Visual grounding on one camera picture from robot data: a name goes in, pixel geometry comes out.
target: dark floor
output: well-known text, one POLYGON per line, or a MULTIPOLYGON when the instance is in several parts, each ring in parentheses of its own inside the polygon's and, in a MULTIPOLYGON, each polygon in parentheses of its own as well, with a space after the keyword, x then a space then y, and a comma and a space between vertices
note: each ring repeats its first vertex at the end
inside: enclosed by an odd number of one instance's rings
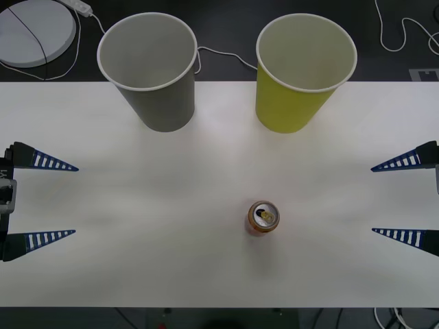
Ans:
MULTIPOLYGON (((0 12, 22 0, 0 1, 0 12)), ((358 64, 352 81, 411 81, 410 69, 439 68, 438 57, 430 52, 428 38, 412 22, 407 22, 407 43, 394 53, 383 49, 379 42, 379 18, 374 0, 85 0, 108 29, 121 19, 140 12, 165 12, 184 20, 194 31, 198 44, 220 51, 238 53, 255 65, 256 41, 260 31, 282 15, 306 12, 327 17, 340 24, 354 40, 358 64)), ((421 23, 431 34, 439 31, 433 9, 439 0, 378 0, 384 21, 384 43, 399 48, 403 42, 401 19, 410 17, 421 23)), ((97 67, 96 51, 102 33, 96 20, 80 17, 82 36, 75 67, 56 81, 105 81, 97 67)), ((63 74, 73 63, 77 38, 59 58, 48 64, 48 76, 63 74)), ((236 58, 202 52, 199 81, 252 81, 256 72, 236 58)), ((29 69, 44 76, 44 68, 29 69)), ((438 81, 438 76, 421 73, 422 81, 438 81)), ((0 66, 0 81, 36 81, 0 66)))
MULTIPOLYGON (((138 329, 311 329, 318 312, 307 309, 172 309, 121 308, 138 329)), ((335 328, 339 308, 326 308, 315 329, 335 328)), ((391 316, 388 308, 378 310, 384 326, 391 316)), ((404 320, 415 329, 430 329, 439 312, 404 308, 404 320)), ((1 329, 133 329, 113 308, 0 308, 1 329)), ((379 328, 371 308, 346 308, 339 329, 379 328)))

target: white round object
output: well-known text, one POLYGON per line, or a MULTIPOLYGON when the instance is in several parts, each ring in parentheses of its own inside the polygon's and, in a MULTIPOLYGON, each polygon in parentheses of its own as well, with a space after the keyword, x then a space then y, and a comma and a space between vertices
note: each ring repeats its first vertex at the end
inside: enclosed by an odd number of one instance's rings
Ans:
MULTIPOLYGON (((73 42, 76 23, 62 4, 28 0, 10 8, 38 38, 48 62, 64 53, 73 42)), ((37 40, 9 9, 0 13, 0 61, 15 67, 45 64, 37 40)))

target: power strip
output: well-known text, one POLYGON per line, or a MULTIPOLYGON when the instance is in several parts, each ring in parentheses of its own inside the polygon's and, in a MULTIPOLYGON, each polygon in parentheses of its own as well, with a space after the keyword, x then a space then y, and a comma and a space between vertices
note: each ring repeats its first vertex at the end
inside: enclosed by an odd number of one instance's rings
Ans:
POLYGON ((76 10, 78 14, 81 14, 84 17, 89 17, 93 13, 90 5, 87 5, 85 2, 82 2, 81 0, 57 0, 57 1, 72 10, 76 10))

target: white stripe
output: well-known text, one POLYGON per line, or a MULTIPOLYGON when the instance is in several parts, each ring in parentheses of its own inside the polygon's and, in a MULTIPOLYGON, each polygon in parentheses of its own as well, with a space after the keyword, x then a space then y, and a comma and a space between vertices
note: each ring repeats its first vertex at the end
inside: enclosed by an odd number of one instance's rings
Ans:
POLYGON ((419 247, 419 243, 420 243, 420 231, 416 231, 416 243, 415 243, 415 247, 419 247))

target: paper cup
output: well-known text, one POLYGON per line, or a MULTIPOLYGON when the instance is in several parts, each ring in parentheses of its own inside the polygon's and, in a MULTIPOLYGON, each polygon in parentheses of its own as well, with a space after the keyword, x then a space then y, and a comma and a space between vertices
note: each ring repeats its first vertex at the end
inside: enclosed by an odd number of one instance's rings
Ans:
POLYGON ((148 12, 114 24, 97 48, 102 74, 151 129, 180 129, 193 115, 197 40, 176 17, 148 12))
POLYGON ((268 129, 304 127, 357 65, 357 50, 338 24, 312 14, 290 14, 264 27, 258 57, 256 114, 268 129))

